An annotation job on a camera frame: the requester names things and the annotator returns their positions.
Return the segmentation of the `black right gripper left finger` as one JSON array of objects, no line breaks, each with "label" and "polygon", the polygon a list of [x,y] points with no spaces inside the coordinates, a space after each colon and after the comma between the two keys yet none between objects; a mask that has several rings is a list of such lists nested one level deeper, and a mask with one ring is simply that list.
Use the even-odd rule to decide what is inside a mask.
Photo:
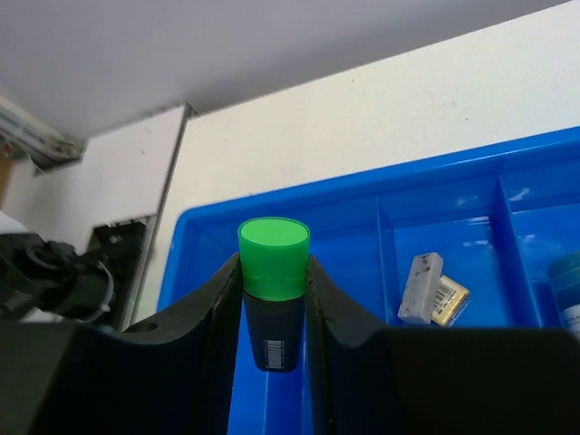
[{"label": "black right gripper left finger", "polygon": [[4,434],[224,434],[242,305],[232,256],[209,280],[123,332],[1,325]]}]

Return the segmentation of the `grey eraser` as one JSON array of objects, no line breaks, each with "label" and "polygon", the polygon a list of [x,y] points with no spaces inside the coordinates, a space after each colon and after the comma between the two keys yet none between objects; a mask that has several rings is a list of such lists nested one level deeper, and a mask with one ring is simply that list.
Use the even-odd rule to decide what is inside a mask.
[{"label": "grey eraser", "polygon": [[436,252],[413,258],[398,310],[398,317],[405,324],[427,325],[431,322],[442,268],[443,259]]}]

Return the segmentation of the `green cap highlighter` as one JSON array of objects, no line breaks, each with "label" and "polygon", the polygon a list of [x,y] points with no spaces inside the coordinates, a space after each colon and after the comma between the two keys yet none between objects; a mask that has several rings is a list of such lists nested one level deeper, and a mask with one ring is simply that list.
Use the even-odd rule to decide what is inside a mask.
[{"label": "green cap highlighter", "polygon": [[291,372],[302,342],[310,230],[286,217],[257,217],[243,222],[237,234],[256,367]]}]

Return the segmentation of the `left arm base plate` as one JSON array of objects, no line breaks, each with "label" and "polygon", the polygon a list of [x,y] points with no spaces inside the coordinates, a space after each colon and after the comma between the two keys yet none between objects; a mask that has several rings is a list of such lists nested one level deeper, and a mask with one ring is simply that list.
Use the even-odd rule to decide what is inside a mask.
[{"label": "left arm base plate", "polygon": [[109,249],[109,254],[103,259],[103,263],[111,272],[115,282],[111,310],[95,322],[97,325],[107,326],[117,331],[123,329],[136,271],[151,222],[152,217],[136,217],[100,225],[93,229],[87,250],[93,251],[105,247]]}]

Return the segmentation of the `blue gel jar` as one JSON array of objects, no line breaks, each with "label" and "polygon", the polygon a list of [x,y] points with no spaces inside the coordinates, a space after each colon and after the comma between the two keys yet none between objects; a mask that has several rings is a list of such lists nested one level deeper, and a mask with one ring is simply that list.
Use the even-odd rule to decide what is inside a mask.
[{"label": "blue gel jar", "polygon": [[547,277],[561,325],[579,339],[579,253],[559,257],[550,263]]}]

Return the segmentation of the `small tan wooden block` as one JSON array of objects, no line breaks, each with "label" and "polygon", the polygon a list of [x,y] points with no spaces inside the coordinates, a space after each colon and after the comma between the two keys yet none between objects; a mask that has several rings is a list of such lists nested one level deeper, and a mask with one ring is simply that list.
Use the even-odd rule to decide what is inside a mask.
[{"label": "small tan wooden block", "polygon": [[438,326],[450,327],[469,302],[470,291],[449,277],[440,277],[431,320]]}]

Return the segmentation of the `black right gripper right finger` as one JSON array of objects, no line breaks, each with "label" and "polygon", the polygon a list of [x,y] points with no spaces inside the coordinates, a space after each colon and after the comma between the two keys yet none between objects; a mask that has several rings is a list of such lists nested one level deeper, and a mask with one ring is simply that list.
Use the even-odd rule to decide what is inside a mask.
[{"label": "black right gripper right finger", "polygon": [[570,333],[391,326],[316,259],[305,303],[317,434],[579,431],[579,342]]}]

